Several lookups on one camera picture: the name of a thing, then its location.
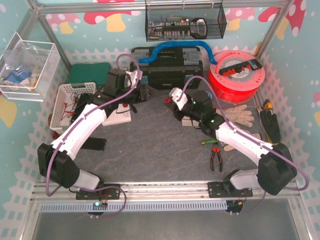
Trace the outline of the black handled screwdriver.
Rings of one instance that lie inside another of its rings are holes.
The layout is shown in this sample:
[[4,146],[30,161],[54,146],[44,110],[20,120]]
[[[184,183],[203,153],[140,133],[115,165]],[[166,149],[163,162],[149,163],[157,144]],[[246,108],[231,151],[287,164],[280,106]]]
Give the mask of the black handled screwdriver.
[[130,109],[136,114],[138,111],[134,105],[130,105]]

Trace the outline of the white peg fixture base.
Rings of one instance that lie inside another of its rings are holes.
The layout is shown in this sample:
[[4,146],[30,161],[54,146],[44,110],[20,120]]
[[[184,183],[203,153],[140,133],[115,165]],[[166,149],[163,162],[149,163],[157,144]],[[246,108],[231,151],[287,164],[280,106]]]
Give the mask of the white peg fixture base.
[[130,122],[131,119],[131,108],[128,105],[126,108],[123,107],[122,103],[118,105],[109,117],[102,123],[105,126],[117,125]]

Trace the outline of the black rectangular plate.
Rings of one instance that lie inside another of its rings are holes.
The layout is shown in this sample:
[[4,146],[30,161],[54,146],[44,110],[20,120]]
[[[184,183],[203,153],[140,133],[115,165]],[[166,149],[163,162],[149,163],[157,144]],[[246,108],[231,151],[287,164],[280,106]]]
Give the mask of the black rectangular plate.
[[104,151],[107,140],[105,138],[89,137],[80,147],[85,150]]

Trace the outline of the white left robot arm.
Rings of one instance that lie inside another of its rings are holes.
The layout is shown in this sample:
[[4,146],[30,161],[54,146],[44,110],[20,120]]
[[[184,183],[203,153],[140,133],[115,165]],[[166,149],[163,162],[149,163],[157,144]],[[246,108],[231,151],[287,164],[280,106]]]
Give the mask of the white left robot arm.
[[46,188],[53,181],[64,188],[76,187],[94,191],[101,181],[97,175],[81,170],[74,162],[77,153],[93,131],[114,113],[119,105],[147,101],[146,87],[139,81],[143,72],[112,68],[106,84],[90,96],[82,112],[69,128],[51,144],[42,143],[37,149],[40,174]]

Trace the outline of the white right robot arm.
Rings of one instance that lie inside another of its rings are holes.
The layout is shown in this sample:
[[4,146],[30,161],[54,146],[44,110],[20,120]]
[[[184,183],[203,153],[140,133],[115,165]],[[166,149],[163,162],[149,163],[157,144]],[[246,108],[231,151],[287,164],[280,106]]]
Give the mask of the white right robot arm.
[[227,188],[262,188],[270,195],[277,195],[296,176],[292,157],[287,146],[273,145],[260,140],[216,112],[208,94],[201,90],[192,96],[175,87],[169,93],[174,117],[181,121],[189,117],[198,122],[200,130],[211,138],[238,150],[257,166],[252,170],[235,170],[225,180]]

